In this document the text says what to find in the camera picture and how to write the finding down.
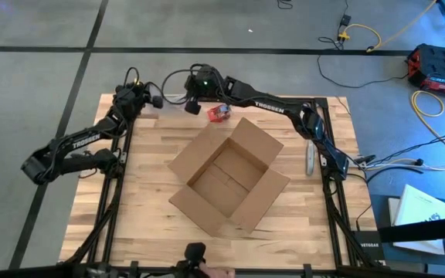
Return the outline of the black round object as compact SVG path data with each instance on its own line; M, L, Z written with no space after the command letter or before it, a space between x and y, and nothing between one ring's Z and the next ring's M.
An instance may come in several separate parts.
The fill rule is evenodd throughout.
M204 254L206 245L202 242L189 243L186 246L183 260L180 260L175 265L175 278L209 278L209 275L204 273L199 265L205 263Z

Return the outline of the person's hand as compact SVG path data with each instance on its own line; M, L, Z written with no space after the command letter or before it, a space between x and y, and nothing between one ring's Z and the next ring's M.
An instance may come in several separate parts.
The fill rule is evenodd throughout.
M204 263L199 264L199 269L209 278L235 278L236 271L228 267L209 267Z

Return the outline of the white booklet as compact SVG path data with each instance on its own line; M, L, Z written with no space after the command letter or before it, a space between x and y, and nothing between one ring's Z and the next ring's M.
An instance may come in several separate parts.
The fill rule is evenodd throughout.
M388 198L391 226L445 219L445 202L406 184L399 198ZM395 247L434 255L444 255L442 239L394 242Z

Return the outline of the black network switch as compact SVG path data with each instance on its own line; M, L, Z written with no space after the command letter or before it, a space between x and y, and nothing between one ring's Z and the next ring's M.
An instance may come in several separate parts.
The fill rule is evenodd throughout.
M355 238L362 249L376 261L384 260L384 252L379 234L376 231L356 231Z

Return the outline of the taped brown cardboard box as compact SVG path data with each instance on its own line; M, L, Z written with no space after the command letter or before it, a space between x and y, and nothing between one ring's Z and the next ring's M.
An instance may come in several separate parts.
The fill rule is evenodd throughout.
M184 185L169 201L211 236L251 233L290 181L271 167L283 147L246 118L230 134L208 124L169 164Z

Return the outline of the red black tool case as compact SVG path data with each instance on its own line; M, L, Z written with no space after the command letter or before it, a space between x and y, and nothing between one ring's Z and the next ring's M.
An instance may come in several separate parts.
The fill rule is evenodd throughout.
M418 45L407 57L408 81L432 93L445 94L445 48Z

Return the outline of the box opener tool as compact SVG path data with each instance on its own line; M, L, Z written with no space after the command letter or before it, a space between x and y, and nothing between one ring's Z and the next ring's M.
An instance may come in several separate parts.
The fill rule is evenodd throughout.
M306 151L306 168L305 168L305 173L307 176L312 176L314 172L314 158L315 158L314 144L312 141L308 141L307 151Z

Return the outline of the small red blue package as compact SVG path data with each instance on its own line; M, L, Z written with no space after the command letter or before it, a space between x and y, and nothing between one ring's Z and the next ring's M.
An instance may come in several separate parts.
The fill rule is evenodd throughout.
M220 123L230 118L231 109L227 104L221 104L217 107L210 108L207 115L210 122Z

